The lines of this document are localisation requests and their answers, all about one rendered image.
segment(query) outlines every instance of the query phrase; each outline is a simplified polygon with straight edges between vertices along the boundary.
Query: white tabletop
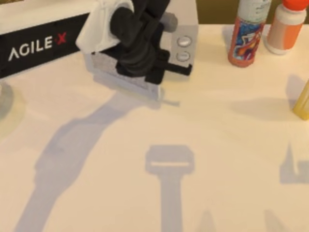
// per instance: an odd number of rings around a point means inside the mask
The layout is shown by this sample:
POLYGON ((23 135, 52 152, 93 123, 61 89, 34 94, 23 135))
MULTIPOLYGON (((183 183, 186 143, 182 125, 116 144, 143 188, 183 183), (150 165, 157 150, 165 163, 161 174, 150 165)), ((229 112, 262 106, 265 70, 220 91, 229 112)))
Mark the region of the white tabletop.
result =
POLYGON ((163 83, 179 107, 96 82, 80 53, 7 78, 0 232, 309 232, 309 124, 290 111, 309 27, 245 69, 231 31, 200 27, 191 77, 163 83))

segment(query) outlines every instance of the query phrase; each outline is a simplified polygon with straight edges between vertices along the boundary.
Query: robotic arm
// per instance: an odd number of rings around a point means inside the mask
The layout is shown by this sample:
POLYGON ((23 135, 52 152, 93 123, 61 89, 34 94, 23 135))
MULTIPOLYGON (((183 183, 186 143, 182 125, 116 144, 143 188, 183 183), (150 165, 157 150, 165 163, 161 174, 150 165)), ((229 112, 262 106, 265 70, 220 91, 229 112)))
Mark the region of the robotic arm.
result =
POLYGON ((177 18, 165 13, 170 0, 97 0, 76 44, 86 54, 104 53, 118 62, 118 74, 145 77, 159 85, 164 72, 189 75, 192 65, 169 63, 160 48, 163 31, 173 31, 177 18))

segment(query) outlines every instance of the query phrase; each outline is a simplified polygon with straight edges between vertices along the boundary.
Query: cartoon character on label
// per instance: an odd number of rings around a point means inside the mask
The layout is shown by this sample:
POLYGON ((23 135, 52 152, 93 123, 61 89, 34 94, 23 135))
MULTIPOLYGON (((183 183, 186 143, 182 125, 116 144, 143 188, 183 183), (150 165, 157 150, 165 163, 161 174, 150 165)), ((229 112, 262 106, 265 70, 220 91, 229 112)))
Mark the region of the cartoon character on label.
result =
POLYGON ((237 35, 234 57, 240 60, 254 58, 262 37, 264 24, 247 24, 241 22, 237 35))

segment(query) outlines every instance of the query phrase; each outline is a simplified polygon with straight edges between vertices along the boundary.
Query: white bottle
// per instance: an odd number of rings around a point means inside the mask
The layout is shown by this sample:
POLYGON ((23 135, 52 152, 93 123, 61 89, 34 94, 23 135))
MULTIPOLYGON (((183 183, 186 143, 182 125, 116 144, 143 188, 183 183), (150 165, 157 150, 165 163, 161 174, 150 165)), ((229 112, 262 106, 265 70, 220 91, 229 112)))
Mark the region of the white bottle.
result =
POLYGON ((277 7, 265 41, 270 52, 284 55, 294 47, 307 17, 308 3, 308 0, 283 0, 277 7))

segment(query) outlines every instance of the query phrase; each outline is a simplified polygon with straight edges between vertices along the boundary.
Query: red x letter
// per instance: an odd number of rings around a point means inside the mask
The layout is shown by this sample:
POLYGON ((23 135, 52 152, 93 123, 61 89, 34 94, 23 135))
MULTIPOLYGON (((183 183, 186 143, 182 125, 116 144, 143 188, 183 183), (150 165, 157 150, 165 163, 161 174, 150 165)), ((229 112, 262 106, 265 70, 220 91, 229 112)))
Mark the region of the red x letter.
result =
POLYGON ((55 42, 57 43, 57 45, 60 45, 60 44, 63 44, 63 43, 66 42, 66 35, 67 35, 66 32, 64 32, 62 34, 60 34, 60 33, 58 34, 58 38, 55 39, 55 42))

